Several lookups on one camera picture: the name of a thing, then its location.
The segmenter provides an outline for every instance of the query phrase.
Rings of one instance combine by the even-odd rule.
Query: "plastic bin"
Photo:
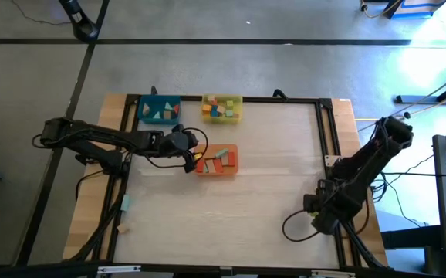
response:
[[[171,111],[171,119],[164,118],[164,112],[169,111],[165,109],[167,103],[173,108],[178,105],[178,113]],[[143,115],[144,104],[149,107],[149,113],[146,116]],[[137,117],[146,124],[178,124],[181,113],[181,99],[180,96],[160,96],[160,95],[146,95],[140,98],[139,110],[137,111]],[[160,113],[160,118],[155,119],[154,115]]]
[[[216,100],[216,106],[224,107],[225,112],[223,114],[218,114],[217,117],[212,117],[211,112],[204,111],[204,105],[210,105],[211,109],[213,109],[214,103],[212,103],[209,98],[214,97]],[[231,110],[233,113],[233,117],[227,117],[226,111]],[[202,104],[201,104],[201,115],[202,120],[207,123],[216,123],[216,124],[236,124],[242,118],[242,96],[231,95],[231,94],[205,94],[202,96]]]

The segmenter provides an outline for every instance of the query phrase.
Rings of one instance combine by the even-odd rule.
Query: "white cable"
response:
[[[407,107],[405,107],[405,108],[403,108],[403,109],[400,109],[400,110],[397,111],[397,112],[392,113],[390,116],[399,114],[400,112],[403,112],[403,111],[405,111],[406,109],[408,109],[408,108],[410,108],[410,107],[412,107],[412,106],[414,106],[414,105],[417,105],[417,104],[421,103],[422,101],[426,100],[428,97],[430,97],[430,96],[432,96],[433,94],[437,93],[438,91],[440,91],[440,90],[441,90],[442,88],[444,88],[444,87],[446,87],[446,83],[442,84],[442,85],[441,85],[439,88],[437,88],[434,92],[429,93],[427,96],[422,97],[420,100],[418,100],[418,101],[416,101],[416,102],[414,102],[414,103],[408,105]],[[358,132],[361,132],[361,131],[363,131],[363,130],[366,130],[367,128],[372,127],[374,124],[376,124],[376,123],[369,124],[369,125],[366,126],[366,127],[360,128],[360,129],[358,130]]]

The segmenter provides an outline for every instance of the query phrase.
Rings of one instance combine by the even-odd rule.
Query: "wooden table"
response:
[[[123,94],[108,94],[103,102],[98,124],[104,127],[120,129],[120,122],[126,103],[126,97],[127,95]],[[352,105],[350,100],[344,99],[334,99],[332,102],[341,154],[342,156],[350,156],[360,148],[360,141],[356,131]],[[132,107],[128,115],[127,131],[130,129],[130,127],[132,127],[134,117],[135,107]],[[329,149],[333,149],[333,140],[331,133],[329,132],[329,121],[327,120],[326,111],[323,111],[323,120],[325,125],[324,129],[326,130],[326,143]],[[104,144],[101,146],[106,149],[113,148],[112,146]],[[99,165],[88,165],[86,167],[85,175],[98,171],[99,169]],[[63,253],[64,259],[68,259],[69,257],[75,255],[97,227],[98,221],[100,220],[103,201],[105,199],[107,181],[108,177],[106,175],[98,175],[94,178],[83,181],[69,230],[69,237]],[[118,188],[119,185],[116,185],[112,199],[116,198]],[[369,223],[365,230],[360,234],[360,238],[364,241],[367,248],[375,255],[375,257],[382,264],[387,265],[383,241],[380,236],[379,225],[377,223],[376,212],[371,197],[369,197],[369,203]],[[364,206],[363,210],[354,219],[354,223],[357,228],[361,227],[365,221],[366,214],[367,211]],[[110,244],[108,240],[110,238],[110,234],[111,225],[103,237],[100,253],[101,259],[106,258],[106,250]],[[353,265],[349,241],[344,239],[343,244],[345,246],[347,265]]]

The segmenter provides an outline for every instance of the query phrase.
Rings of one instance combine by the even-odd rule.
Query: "floor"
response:
[[[56,0],[15,0],[34,19],[65,22]],[[96,20],[101,0],[82,0]],[[446,4],[432,19],[368,19],[357,0],[116,0],[110,1],[101,39],[334,39],[411,40],[402,46],[318,45],[98,45],[87,71],[75,118],[95,123],[106,93],[238,93],[350,98],[357,118],[378,118],[402,106],[399,94],[425,95],[446,82]],[[383,10],[372,5],[371,13]],[[67,44],[0,44],[0,263],[10,263],[29,219],[49,151],[31,146],[44,120],[61,117],[74,91],[86,45],[72,43],[69,25],[25,19],[11,0],[0,0],[0,39],[65,39]],[[414,144],[385,171],[406,171],[431,154],[431,136],[446,134],[446,107],[408,121]],[[357,122],[358,128],[367,122]],[[360,133],[365,143],[370,130]],[[434,172],[431,160],[416,172]],[[30,259],[61,259],[83,166],[64,151]],[[395,188],[405,215],[438,223],[432,178],[402,177]],[[382,230],[402,219],[393,192],[377,203]],[[391,265],[399,257],[388,253]]]

